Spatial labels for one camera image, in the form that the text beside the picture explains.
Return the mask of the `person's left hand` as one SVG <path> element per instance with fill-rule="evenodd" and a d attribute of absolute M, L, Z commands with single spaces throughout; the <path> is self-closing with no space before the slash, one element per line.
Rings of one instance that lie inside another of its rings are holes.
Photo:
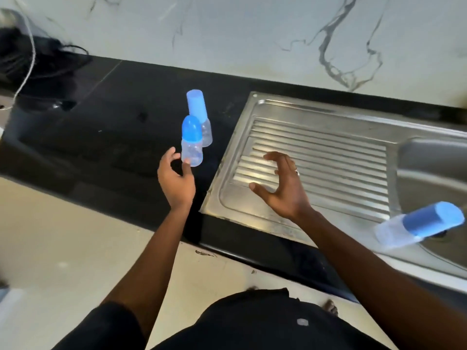
<path fill-rule="evenodd" d="M 170 147 L 160 159 L 157 176 L 171 210 L 188 213 L 195 197 L 195 179 L 185 181 L 183 174 L 172 169 L 172 162 L 179 159 L 181 153 L 176 152 L 175 147 Z"/>

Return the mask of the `person's right hand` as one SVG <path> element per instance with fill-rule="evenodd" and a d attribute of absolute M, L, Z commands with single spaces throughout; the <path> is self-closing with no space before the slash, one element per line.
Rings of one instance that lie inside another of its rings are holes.
<path fill-rule="evenodd" d="M 302 220 L 311 217 L 314 210 L 300 181 L 295 162 L 287 154 L 276 151 L 267 152 L 264 159 L 277 164 L 275 173 L 279 182 L 275 191 L 279 202 L 277 205 L 268 206 L 277 215 L 295 224 L 300 224 Z"/>

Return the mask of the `baby bottle with round blue cap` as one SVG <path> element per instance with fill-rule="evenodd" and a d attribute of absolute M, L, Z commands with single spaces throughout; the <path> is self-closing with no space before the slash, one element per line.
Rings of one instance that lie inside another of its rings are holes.
<path fill-rule="evenodd" d="M 203 135 L 200 121 L 192 115 L 182 123 L 181 160 L 190 161 L 191 167 L 199 166 L 203 161 Z"/>

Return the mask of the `person's left forearm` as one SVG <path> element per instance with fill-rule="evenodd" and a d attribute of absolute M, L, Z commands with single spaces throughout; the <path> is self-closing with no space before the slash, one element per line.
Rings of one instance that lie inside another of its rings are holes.
<path fill-rule="evenodd" d="M 167 292 L 190 207 L 183 203 L 171 208 L 137 261 L 102 301 L 130 310 L 146 342 Z"/>

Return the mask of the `person's right forearm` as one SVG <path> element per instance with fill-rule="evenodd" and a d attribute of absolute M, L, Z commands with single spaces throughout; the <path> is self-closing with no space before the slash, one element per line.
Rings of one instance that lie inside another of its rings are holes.
<path fill-rule="evenodd" d="M 298 225 L 399 350 L 467 350 L 467 317 L 392 268 L 310 206 Z"/>

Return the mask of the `baby bottle with tall blue cap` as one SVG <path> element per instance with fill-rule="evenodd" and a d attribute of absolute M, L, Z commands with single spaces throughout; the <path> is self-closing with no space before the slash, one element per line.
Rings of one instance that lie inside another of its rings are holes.
<path fill-rule="evenodd" d="M 192 89 L 186 93 L 189 114 L 196 117 L 201 124 L 203 147 L 208 147 L 213 142 L 211 122 L 208 118 L 204 94 L 199 89 Z"/>
<path fill-rule="evenodd" d="M 465 216 L 459 207 L 440 201 L 378 224 L 374 235 L 383 248 L 396 249 L 416 244 L 464 222 Z"/>

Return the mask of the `stainless steel sink with drainboard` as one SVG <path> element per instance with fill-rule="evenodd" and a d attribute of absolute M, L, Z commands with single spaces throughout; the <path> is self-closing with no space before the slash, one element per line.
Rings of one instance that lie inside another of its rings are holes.
<path fill-rule="evenodd" d="M 467 125 L 252 92 L 200 212 L 316 247 L 248 187 L 277 189 L 270 151 L 295 161 L 313 209 L 387 264 L 467 294 Z M 377 242 L 379 223 L 439 201 L 466 223 L 397 249 Z"/>

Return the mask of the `person's black shirt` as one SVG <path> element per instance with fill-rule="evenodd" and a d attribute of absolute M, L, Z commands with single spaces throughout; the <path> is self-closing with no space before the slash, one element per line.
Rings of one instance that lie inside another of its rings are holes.
<path fill-rule="evenodd" d="M 52 350 L 145 350 L 135 315 L 102 304 Z M 209 306 L 195 322 L 151 350 L 389 350 L 320 306 L 283 289 L 247 290 Z"/>

